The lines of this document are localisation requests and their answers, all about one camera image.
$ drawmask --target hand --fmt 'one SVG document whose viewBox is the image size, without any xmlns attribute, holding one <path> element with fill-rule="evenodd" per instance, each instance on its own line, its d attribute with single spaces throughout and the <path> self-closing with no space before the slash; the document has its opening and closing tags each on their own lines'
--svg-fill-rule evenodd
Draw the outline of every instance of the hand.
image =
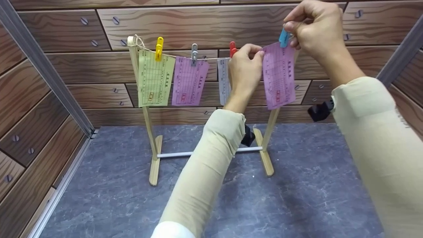
<svg viewBox="0 0 423 238">
<path fill-rule="evenodd" d="M 232 56 L 229 60 L 231 94 L 253 94 L 263 72 L 263 56 L 262 48 L 253 44 L 244 45 Z"/>
<path fill-rule="evenodd" d="M 260 82 L 263 57 L 262 48 L 253 44 L 244 45 L 232 56 L 229 60 L 232 90 L 223 109 L 244 113 L 251 95 Z"/>
<path fill-rule="evenodd" d="M 335 3 L 304 0 L 284 19 L 284 28 L 294 35 L 291 47 L 303 49 L 320 64 L 334 53 L 346 51 L 342 9 Z"/>
<path fill-rule="evenodd" d="M 324 68 L 332 86 L 365 76 L 343 41 L 342 9 L 335 3 L 303 0 L 284 19 L 291 47 L 303 49 Z"/>
</svg>

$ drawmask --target yellow clothespin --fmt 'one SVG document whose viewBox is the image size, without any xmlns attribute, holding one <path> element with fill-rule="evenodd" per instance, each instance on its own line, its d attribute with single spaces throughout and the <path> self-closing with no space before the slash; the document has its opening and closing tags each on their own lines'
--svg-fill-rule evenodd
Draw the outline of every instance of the yellow clothespin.
<svg viewBox="0 0 423 238">
<path fill-rule="evenodd" d="M 162 60 L 162 51 L 163 51 L 163 37 L 157 38 L 156 44 L 156 61 Z"/>
</svg>

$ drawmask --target wooden base foot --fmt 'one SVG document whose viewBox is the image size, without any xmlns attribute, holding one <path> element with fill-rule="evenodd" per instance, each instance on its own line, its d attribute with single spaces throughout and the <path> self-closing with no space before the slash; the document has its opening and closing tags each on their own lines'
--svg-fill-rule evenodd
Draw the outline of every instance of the wooden base foot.
<svg viewBox="0 0 423 238">
<path fill-rule="evenodd" d="M 261 131 L 257 128 L 254 128 L 253 131 L 254 131 L 255 139 L 257 141 L 257 145 L 261 146 L 261 143 L 263 142 L 263 136 L 261 134 Z M 268 177 L 271 177 L 275 173 L 275 170 L 273 169 L 273 165 L 272 165 L 272 161 L 270 160 L 269 153 L 267 151 L 260 150 L 260 157 L 261 157 L 261 161 L 263 163 L 266 175 Z"/>
<path fill-rule="evenodd" d="M 162 152 L 162 140 L 163 136 L 159 135 L 156 137 L 157 153 Z M 151 167 L 150 167 L 150 185 L 155 187 L 157 186 L 157 181 L 159 179 L 159 167 L 160 167 L 160 158 L 157 158 L 157 155 L 153 155 L 151 158 Z"/>
</svg>

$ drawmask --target clothespin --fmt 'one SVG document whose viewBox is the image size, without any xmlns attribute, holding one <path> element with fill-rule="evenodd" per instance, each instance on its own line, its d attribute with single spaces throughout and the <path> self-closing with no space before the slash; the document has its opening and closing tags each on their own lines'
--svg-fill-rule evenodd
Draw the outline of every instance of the clothespin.
<svg viewBox="0 0 423 238">
<path fill-rule="evenodd" d="M 156 55 L 155 59 L 156 61 L 162 60 L 162 51 L 163 51 L 163 37 L 157 38 L 157 44 L 156 44 Z"/>
<path fill-rule="evenodd" d="M 237 52 L 238 50 L 235 47 L 235 42 L 229 43 L 229 57 L 232 58 L 232 56 Z"/>
<path fill-rule="evenodd" d="M 282 28 L 282 32 L 280 33 L 280 36 L 279 36 L 280 47 L 281 48 L 287 47 L 288 46 L 288 40 L 289 40 L 289 35 L 285 31 L 285 28 Z"/>
<path fill-rule="evenodd" d="M 197 44 L 192 44 L 191 46 L 191 66 L 196 66 L 197 65 L 197 56 L 198 56 L 198 45 Z"/>
</svg>

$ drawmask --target pink ticket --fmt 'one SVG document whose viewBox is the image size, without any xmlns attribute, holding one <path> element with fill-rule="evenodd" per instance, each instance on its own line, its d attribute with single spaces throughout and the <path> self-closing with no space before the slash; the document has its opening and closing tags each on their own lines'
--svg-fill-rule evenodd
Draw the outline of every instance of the pink ticket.
<svg viewBox="0 0 423 238">
<path fill-rule="evenodd" d="M 209 63 L 197 60 L 192 66 L 190 58 L 176 57 L 173 76 L 172 106 L 198 106 L 203 93 Z"/>
<path fill-rule="evenodd" d="M 267 108 L 279 108 L 295 101 L 294 52 L 280 42 L 263 47 L 263 80 Z"/>
</svg>

